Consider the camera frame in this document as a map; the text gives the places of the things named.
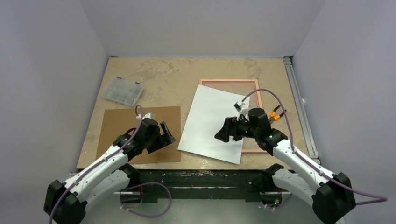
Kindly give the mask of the sunset photo print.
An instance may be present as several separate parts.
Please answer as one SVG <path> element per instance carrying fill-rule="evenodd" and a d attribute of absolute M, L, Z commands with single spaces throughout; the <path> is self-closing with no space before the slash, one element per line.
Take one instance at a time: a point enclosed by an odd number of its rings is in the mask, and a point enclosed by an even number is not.
<path fill-rule="evenodd" d="M 234 104 L 243 95 L 198 85 L 184 125 L 178 150 L 240 164 L 243 140 L 215 139 L 225 118 L 238 116 Z"/>

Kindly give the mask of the pink wooden picture frame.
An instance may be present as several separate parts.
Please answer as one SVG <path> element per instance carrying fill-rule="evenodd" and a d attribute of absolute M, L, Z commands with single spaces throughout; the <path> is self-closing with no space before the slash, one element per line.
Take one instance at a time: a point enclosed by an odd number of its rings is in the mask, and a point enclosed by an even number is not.
<path fill-rule="evenodd" d="M 200 79 L 199 84 L 243 96 L 260 88 L 257 79 Z M 250 108 L 263 108 L 261 94 L 258 91 L 249 98 Z M 254 140 L 246 139 L 243 142 L 242 154 L 266 154 L 266 152 L 260 149 Z"/>

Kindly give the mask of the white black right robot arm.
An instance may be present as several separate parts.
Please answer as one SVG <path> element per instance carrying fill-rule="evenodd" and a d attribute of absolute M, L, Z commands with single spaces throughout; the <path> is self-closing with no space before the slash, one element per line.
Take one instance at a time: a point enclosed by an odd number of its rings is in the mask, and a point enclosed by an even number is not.
<path fill-rule="evenodd" d="M 325 224 L 337 223 L 357 205 L 349 177 L 335 174 L 302 155 L 284 133 L 271 127 L 262 108 L 225 118 L 214 137 L 222 142 L 252 138 L 260 149 L 287 164 L 291 171 L 280 164 L 265 169 L 261 185 L 269 190 L 278 187 L 299 197 Z"/>

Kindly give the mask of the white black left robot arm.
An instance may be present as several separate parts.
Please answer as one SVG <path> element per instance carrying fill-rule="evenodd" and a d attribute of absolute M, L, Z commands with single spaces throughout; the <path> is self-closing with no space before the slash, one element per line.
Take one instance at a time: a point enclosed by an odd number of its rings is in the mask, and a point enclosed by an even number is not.
<path fill-rule="evenodd" d="M 143 117 L 91 165 L 48 186 L 43 210 L 49 215 L 49 223 L 79 224 L 86 212 L 107 196 L 120 190 L 142 192 L 145 184 L 129 161 L 144 150 L 153 153 L 175 141 L 165 122 Z"/>

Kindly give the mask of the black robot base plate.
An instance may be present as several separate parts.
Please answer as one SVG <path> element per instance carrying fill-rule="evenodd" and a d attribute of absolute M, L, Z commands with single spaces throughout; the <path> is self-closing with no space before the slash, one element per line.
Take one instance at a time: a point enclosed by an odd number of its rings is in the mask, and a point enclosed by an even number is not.
<path fill-rule="evenodd" d="M 159 199 L 243 200 L 278 206 L 290 193 L 278 188 L 265 170 L 138 169 L 130 187 L 119 194 L 125 203 L 156 203 Z"/>

